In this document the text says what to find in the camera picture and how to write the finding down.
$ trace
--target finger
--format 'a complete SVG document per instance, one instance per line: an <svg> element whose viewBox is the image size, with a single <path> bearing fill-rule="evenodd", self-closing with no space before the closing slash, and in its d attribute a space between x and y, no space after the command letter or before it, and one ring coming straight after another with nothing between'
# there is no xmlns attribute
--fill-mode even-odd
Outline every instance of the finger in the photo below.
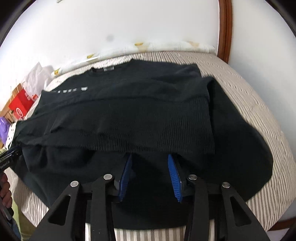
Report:
<svg viewBox="0 0 296 241"><path fill-rule="evenodd" d="M12 197L10 197L10 200L6 204L7 208L11 208L11 206L12 206Z"/></svg>
<svg viewBox="0 0 296 241"><path fill-rule="evenodd" d="M9 182L6 182L2 185L2 189L0 191L0 197L4 197L5 194L9 191L9 188L10 188L10 184Z"/></svg>
<svg viewBox="0 0 296 241"><path fill-rule="evenodd" d="M3 205L6 206L9 203L10 199L11 199L11 191L9 190L2 200Z"/></svg>
<svg viewBox="0 0 296 241"><path fill-rule="evenodd" d="M5 182L7 182L7 181L8 181L8 178L7 178L6 174L3 173L3 174L2 174L2 177L1 177L1 182L2 182L2 183L5 183Z"/></svg>

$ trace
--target white wall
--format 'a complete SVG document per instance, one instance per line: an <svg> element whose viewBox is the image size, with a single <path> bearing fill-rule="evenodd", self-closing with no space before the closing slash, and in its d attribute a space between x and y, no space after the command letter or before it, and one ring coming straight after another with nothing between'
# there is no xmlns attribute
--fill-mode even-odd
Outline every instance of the white wall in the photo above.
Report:
<svg viewBox="0 0 296 241"><path fill-rule="evenodd" d="M265 0L232 0L229 64L257 91L296 157L296 38Z"/></svg>
<svg viewBox="0 0 296 241"><path fill-rule="evenodd" d="M217 0L37 0L0 47L0 109L30 69L59 67L131 42L191 40L218 46Z"/></svg>

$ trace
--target bed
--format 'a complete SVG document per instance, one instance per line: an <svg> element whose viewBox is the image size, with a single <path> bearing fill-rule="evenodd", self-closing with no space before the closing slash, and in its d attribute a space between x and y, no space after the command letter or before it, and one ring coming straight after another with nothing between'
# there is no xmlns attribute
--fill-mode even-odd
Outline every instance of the bed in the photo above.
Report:
<svg viewBox="0 0 296 241"><path fill-rule="evenodd" d="M146 61L174 62L178 64L195 63L203 76L213 76L234 103L241 116L256 128L269 145L273 155L273 174L268 183L247 204L263 228L268 231L282 216L296 197L296 163L277 121L260 97L228 64L211 53L163 51L137 53L99 61L55 78L47 87L50 91L73 75L81 74L95 67L103 68L128 62L131 59ZM27 117L33 113L38 101L34 103ZM24 185L18 176L7 169L13 198L28 220L37 226L48 211L41 200ZM89 225L86 225L86 240L89 240ZM184 227L160 230L115 230L117 240L183 240ZM210 239L213 240L213 222Z"/></svg>

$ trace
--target purple plastic object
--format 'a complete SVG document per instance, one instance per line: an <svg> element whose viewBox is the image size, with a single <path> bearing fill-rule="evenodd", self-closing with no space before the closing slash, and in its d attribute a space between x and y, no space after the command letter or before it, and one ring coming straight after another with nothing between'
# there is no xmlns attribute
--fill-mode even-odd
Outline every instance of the purple plastic object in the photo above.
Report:
<svg viewBox="0 0 296 241"><path fill-rule="evenodd" d="M8 131L9 131L10 123L5 117L0 117L0 139L2 140L3 144L5 145Z"/></svg>

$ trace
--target red shopping bag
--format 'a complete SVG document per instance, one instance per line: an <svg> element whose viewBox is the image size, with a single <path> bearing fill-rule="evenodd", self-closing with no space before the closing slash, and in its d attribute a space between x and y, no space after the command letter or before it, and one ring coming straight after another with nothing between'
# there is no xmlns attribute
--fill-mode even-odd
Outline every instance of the red shopping bag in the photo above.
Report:
<svg viewBox="0 0 296 241"><path fill-rule="evenodd" d="M34 101L22 89L11 101L8 107L13 111L14 116L19 120L26 116Z"/></svg>

